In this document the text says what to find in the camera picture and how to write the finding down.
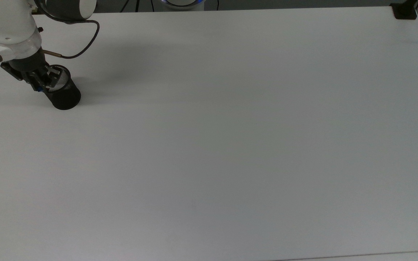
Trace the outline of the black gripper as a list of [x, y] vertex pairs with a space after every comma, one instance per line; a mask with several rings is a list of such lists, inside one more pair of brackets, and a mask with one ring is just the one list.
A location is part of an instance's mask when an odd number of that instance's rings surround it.
[[44, 87], [52, 88], [54, 83], [52, 68], [48, 65], [45, 54], [34, 54], [28, 58], [2, 62], [0, 67], [15, 79], [28, 82], [34, 91], [44, 92]]

